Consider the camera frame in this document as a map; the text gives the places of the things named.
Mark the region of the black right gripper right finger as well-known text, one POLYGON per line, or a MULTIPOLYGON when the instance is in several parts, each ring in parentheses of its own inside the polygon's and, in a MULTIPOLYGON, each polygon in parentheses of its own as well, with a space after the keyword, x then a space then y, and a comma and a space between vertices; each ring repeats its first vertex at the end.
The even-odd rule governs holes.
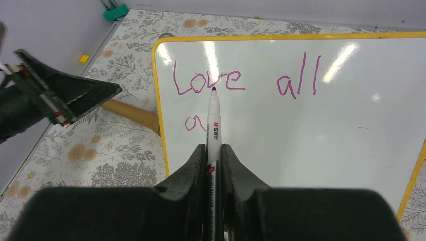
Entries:
POLYGON ((405 240, 384 198, 367 189, 271 187, 222 146, 229 240, 405 240))

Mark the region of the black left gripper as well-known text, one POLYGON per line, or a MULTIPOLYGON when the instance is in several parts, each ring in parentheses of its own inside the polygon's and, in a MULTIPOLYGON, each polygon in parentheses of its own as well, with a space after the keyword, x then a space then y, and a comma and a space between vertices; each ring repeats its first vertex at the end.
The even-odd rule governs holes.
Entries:
POLYGON ((75 115, 72 123, 80 120, 122 91, 116 83, 58 71, 40 62, 24 49, 16 50, 15 54, 23 64, 6 65, 11 70, 11 74, 6 74, 1 82, 1 143, 24 132, 45 118, 18 87, 6 86, 13 80, 14 75, 23 79, 31 79, 34 76, 41 80, 47 89, 63 101, 75 115))

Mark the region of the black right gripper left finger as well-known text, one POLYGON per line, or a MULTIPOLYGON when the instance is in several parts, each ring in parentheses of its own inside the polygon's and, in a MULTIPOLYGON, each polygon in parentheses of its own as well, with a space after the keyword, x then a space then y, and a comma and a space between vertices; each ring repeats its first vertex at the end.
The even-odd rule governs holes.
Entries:
POLYGON ((29 201, 9 240, 201 240, 206 147, 154 187, 50 187, 29 201))

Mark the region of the red tip white marker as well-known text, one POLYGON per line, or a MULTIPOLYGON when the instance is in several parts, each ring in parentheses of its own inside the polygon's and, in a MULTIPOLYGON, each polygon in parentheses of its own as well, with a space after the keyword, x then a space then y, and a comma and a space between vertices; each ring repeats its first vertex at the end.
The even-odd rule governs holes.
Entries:
POLYGON ((223 240, 223 218, 220 208, 220 161, 222 137, 220 101, 212 88, 208 105, 206 138, 206 214, 203 223, 203 240, 223 240))

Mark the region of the yellow framed whiteboard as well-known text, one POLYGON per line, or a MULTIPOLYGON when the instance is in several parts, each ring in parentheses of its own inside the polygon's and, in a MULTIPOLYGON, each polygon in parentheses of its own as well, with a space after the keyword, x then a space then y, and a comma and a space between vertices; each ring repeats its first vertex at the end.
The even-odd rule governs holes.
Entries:
POLYGON ((425 32, 170 37, 151 52, 167 175, 222 141, 270 186, 364 188, 402 217, 425 159, 425 32))

